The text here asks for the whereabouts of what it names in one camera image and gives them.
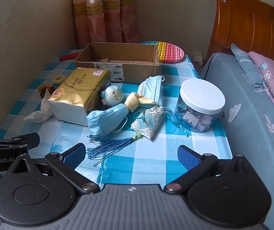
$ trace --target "crumpled tissue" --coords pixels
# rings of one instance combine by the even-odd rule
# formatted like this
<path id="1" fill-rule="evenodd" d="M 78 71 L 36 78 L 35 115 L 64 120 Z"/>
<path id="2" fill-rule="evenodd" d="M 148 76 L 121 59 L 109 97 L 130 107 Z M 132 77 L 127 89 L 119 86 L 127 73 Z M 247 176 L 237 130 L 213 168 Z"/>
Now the crumpled tissue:
<path id="1" fill-rule="evenodd" d="M 40 111 L 35 111 L 28 116 L 26 116 L 23 120 L 30 120 L 34 123 L 42 123 L 43 121 L 48 120 L 51 116 L 53 116 L 53 112 L 47 104 L 47 100 L 50 98 L 50 93 L 46 90 L 44 98 L 41 101 Z"/>

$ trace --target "blue gripper pad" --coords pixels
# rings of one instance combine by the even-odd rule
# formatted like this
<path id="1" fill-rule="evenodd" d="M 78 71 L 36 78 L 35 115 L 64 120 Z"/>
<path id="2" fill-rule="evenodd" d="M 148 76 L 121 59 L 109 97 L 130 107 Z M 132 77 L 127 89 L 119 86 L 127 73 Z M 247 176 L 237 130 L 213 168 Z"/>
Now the blue gripper pad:
<path id="1" fill-rule="evenodd" d="M 193 153 L 189 152 L 181 146 L 177 149 L 177 158 L 188 171 L 201 162 L 199 157 L 195 156 Z"/>
<path id="2" fill-rule="evenodd" d="M 62 156 L 62 161 L 66 165 L 72 169 L 76 169 L 86 157 L 86 147 L 84 144 L 79 143 L 60 154 L 60 156 Z"/>

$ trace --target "beige wall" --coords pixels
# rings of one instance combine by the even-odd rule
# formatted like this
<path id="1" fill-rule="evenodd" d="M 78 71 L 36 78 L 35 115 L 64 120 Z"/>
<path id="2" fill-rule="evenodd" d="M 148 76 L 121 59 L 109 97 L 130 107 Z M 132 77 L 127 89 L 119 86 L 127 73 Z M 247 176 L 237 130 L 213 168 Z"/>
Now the beige wall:
<path id="1" fill-rule="evenodd" d="M 72 0 L 0 0 L 0 125 L 44 67 L 76 48 Z"/>
<path id="2" fill-rule="evenodd" d="M 274 0 L 261 0 L 274 6 Z M 206 56 L 214 25 L 216 0 L 136 0 L 141 41 L 165 41 L 181 47 L 192 59 Z"/>

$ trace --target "blue tassel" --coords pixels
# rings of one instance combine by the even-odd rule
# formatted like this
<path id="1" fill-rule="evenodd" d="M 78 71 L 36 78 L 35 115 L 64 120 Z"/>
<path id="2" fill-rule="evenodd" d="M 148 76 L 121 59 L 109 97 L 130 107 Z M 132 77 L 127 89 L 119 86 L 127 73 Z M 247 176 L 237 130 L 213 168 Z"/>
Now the blue tassel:
<path id="1" fill-rule="evenodd" d="M 114 138 L 106 138 L 104 136 L 94 136 L 89 135 L 90 138 L 89 143 L 94 143 L 97 147 L 87 148 L 86 153 L 88 159 L 97 160 L 93 166 L 96 167 L 102 161 L 110 157 L 111 155 L 117 153 L 122 150 L 125 146 L 129 145 L 135 139 L 140 137 L 141 134 L 138 132 L 135 137 L 124 138 L 124 139 L 114 139 Z"/>
<path id="2" fill-rule="evenodd" d="M 181 130 L 183 130 L 184 133 L 185 133 L 185 135 L 186 135 L 186 137 L 188 137 L 188 134 L 187 134 L 186 130 L 185 130 L 184 127 L 179 123 L 178 119 L 176 118 L 176 116 L 175 116 L 175 114 L 172 112 L 172 110 L 171 110 L 170 108 L 168 108 L 168 107 L 164 107 L 164 108 L 165 108 L 165 111 L 167 111 L 167 112 L 169 112 L 169 113 L 171 114 L 171 116 L 168 115 L 168 114 L 166 114 L 166 117 L 169 118 L 169 119 L 171 120 L 171 122 L 172 122 L 175 126 L 179 127 Z"/>

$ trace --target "gold tissue package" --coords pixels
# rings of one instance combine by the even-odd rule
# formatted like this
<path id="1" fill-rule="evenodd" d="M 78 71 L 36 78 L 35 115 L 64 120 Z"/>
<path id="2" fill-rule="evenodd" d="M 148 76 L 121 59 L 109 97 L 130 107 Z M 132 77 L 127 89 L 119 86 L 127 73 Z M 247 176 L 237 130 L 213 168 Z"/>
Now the gold tissue package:
<path id="1" fill-rule="evenodd" d="M 108 70 L 76 68 L 47 103 L 57 119 L 88 126 L 86 116 L 102 105 L 100 92 L 108 86 Z"/>

